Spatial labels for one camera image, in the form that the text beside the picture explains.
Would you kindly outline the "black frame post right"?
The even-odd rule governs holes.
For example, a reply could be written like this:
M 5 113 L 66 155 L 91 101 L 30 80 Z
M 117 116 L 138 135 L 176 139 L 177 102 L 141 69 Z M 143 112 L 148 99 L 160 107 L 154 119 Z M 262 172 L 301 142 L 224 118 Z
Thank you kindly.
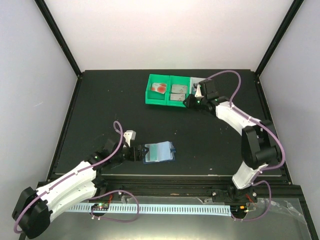
M 298 13 L 300 7 L 304 3 L 304 0 L 293 0 L 288 11 L 286 12 L 281 24 L 279 25 L 275 35 L 273 36 L 266 52 L 264 53 L 258 67 L 255 70 L 255 75 L 260 77 L 266 68 L 268 62 L 270 61 L 272 55 L 274 54 L 275 50 L 277 49 L 279 43 L 281 42 L 282 38 L 284 37 L 285 33 L 287 32 L 290 24 L 292 23 L 293 19 L 295 18 L 296 14 Z

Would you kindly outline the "pink blossom card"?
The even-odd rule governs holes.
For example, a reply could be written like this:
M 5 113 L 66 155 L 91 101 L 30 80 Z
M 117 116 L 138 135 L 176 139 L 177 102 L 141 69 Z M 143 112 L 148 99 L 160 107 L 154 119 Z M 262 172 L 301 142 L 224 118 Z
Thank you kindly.
M 183 102 L 186 99 L 186 95 L 183 93 L 171 93 L 169 96 L 170 101 Z

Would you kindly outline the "green bin middle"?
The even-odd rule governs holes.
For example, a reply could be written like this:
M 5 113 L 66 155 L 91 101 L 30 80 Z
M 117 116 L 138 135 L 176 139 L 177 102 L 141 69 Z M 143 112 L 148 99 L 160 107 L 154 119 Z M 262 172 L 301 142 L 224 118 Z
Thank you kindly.
M 171 101 L 170 94 L 185 94 L 185 99 L 191 92 L 191 78 L 186 76 L 169 76 L 169 83 L 166 91 L 166 105 L 170 107 L 182 107 L 185 105 L 183 101 Z

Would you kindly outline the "left circuit board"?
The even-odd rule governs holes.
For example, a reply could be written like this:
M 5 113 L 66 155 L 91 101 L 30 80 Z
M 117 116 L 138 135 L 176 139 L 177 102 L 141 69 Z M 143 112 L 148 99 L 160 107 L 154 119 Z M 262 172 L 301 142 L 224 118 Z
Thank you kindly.
M 95 203 L 91 206 L 93 211 L 107 211 L 109 209 L 108 203 Z

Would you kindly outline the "black frame post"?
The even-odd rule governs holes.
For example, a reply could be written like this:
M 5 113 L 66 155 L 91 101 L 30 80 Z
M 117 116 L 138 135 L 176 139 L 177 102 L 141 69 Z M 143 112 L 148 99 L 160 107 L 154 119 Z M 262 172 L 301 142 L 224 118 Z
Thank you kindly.
M 285 33 L 287 32 L 290 24 L 292 23 L 293 19 L 295 18 L 296 14 L 298 13 L 300 7 L 304 3 L 304 0 L 293 0 L 288 11 L 286 12 L 281 24 L 279 25 L 275 35 L 273 36 L 266 52 L 264 53 L 258 67 L 255 70 L 255 75 L 260 77 L 266 68 L 268 62 L 270 61 L 272 55 L 274 54 L 275 50 L 277 49 L 279 43 L 281 42 L 282 38 L 284 37 Z
M 42 16 L 44 17 L 47 25 L 49 26 L 51 32 L 53 33 L 58 45 L 60 46 L 61 50 L 63 51 L 65 57 L 67 58 L 72 70 L 74 71 L 77 77 L 82 75 L 82 71 L 80 70 L 63 34 L 61 33 L 49 7 L 47 6 L 44 0 L 35 0 L 34 1 L 40 10 Z

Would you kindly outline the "light blue slotted strip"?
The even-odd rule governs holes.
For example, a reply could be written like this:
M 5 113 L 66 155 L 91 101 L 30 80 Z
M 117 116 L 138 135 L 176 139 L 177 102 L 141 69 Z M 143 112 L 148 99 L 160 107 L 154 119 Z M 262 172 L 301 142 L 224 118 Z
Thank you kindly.
M 192 204 L 129 204 L 111 203 L 107 211 L 91 210 L 94 203 L 78 203 L 67 210 L 68 213 L 99 214 L 156 214 L 156 215 L 208 215 L 230 217 L 228 205 L 192 205 Z

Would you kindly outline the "black frame post left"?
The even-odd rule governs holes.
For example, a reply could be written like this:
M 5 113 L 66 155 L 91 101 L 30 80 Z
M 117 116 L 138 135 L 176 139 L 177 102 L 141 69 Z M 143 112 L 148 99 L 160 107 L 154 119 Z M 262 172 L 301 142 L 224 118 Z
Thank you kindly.
M 53 33 L 58 45 L 60 46 L 61 50 L 63 51 L 65 57 L 67 58 L 72 70 L 74 71 L 77 77 L 82 75 L 82 71 L 80 70 L 63 34 L 61 33 L 49 7 L 47 6 L 44 0 L 35 0 L 34 1 L 40 10 L 42 16 L 44 17 L 47 25 L 49 26 L 51 32 Z

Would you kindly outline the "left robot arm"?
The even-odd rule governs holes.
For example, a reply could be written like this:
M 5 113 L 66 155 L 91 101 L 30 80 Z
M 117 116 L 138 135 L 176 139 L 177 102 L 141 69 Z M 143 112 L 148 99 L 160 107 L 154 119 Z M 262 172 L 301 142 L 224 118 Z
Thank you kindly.
M 93 152 L 74 169 L 37 189 L 25 188 L 12 212 L 13 230 L 30 239 L 41 235 L 51 222 L 73 205 L 89 199 L 103 199 L 108 192 L 101 171 L 108 164 L 141 161 L 149 152 L 143 145 L 115 143 Z

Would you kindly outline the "blue leather card holder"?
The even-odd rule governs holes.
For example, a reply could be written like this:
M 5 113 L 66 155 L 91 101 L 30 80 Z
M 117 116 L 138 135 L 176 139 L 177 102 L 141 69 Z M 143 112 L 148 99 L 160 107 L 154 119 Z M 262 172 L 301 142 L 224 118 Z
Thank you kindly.
M 154 163 L 171 162 L 175 160 L 176 148 L 171 141 L 159 142 L 157 144 L 159 162 Z

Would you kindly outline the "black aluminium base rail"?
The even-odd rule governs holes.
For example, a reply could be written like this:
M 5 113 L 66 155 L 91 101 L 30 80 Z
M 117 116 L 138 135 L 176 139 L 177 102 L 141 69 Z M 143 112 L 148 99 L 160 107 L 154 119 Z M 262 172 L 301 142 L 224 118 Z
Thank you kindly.
M 111 176 L 103 175 L 108 190 L 121 189 L 135 196 L 152 197 L 213 197 L 219 191 L 235 193 L 236 187 L 230 177 L 156 177 L 156 176 Z M 300 198 L 303 196 L 299 185 L 271 179 L 269 183 L 274 198 Z M 250 187 L 257 197 L 267 197 L 265 183 Z

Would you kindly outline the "green bin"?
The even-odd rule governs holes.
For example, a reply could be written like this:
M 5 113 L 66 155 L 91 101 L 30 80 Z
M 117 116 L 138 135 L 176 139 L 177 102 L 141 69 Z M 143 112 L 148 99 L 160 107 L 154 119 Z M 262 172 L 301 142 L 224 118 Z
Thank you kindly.
M 167 84 L 170 81 L 169 75 L 162 74 L 150 74 L 148 77 L 146 90 L 145 90 L 145 103 L 148 105 L 161 105 L 165 106 L 167 104 L 166 96 L 167 96 L 167 88 L 165 94 L 157 93 L 155 91 L 151 91 L 152 83 L 163 83 Z
M 169 83 L 166 91 L 166 105 L 170 107 L 182 107 L 185 105 L 183 101 L 171 101 L 170 94 L 185 94 L 185 99 L 191 92 L 191 78 L 186 76 L 169 76 Z

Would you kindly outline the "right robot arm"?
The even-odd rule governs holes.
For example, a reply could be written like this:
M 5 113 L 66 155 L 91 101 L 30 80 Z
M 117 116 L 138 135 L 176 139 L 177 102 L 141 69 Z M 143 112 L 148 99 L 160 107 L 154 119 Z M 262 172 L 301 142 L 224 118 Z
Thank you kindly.
M 204 79 L 193 87 L 195 92 L 183 101 L 184 106 L 210 113 L 241 136 L 242 163 L 232 176 L 233 185 L 227 189 L 228 198 L 238 202 L 246 195 L 245 189 L 255 185 L 260 174 L 284 165 L 284 147 L 271 121 L 252 117 L 238 108 L 232 99 L 220 96 L 213 79 Z

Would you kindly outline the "red circle card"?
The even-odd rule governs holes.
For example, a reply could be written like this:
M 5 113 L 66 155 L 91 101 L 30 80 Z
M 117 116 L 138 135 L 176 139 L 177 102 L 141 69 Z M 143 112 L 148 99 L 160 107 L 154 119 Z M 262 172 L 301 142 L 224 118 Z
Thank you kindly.
M 158 88 L 158 92 L 156 93 L 159 93 L 159 94 L 165 94 L 166 93 L 166 90 L 167 90 L 167 84 L 165 83 L 159 83 L 161 85 L 161 87 Z
M 159 91 L 159 87 L 161 87 L 161 85 L 157 82 L 152 83 L 150 90 L 154 91 L 154 92 L 158 92 Z

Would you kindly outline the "green bin left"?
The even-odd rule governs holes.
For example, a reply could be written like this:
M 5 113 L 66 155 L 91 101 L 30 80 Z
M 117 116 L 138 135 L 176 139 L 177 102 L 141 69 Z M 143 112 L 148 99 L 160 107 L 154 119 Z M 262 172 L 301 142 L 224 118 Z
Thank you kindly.
M 155 91 L 151 91 L 152 83 L 163 83 L 167 84 L 170 81 L 169 75 L 162 74 L 150 74 L 148 77 L 146 90 L 145 90 L 145 103 L 148 105 L 161 105 L 165 106 L 167 104 L 166 96 L 167 96 L 167 88 L 165 94 L 157 93 Z

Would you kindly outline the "white bin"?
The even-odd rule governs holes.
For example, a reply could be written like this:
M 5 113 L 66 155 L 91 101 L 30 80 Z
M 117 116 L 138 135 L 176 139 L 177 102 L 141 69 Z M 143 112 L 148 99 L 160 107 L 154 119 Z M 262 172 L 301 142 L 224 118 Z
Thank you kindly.
M 191 86 L 190 94 L 193 94 L 193 95 L 195 94 L 194 84 L 196 83 L 199 83 L 201 85 L 201 92 L 202 92 L 203 98 L 206 99 L 207 107 L 206 107 L 206 110 L 203 110 L 203 111 L 210 112 L 212 110 L 212 106 L 209 101 L 209 95 L 212 91 L 210 89 L 210 86 L 208 85 L 209 80 L 205 78 L 191 77 L 190 78 L 190 86 Z

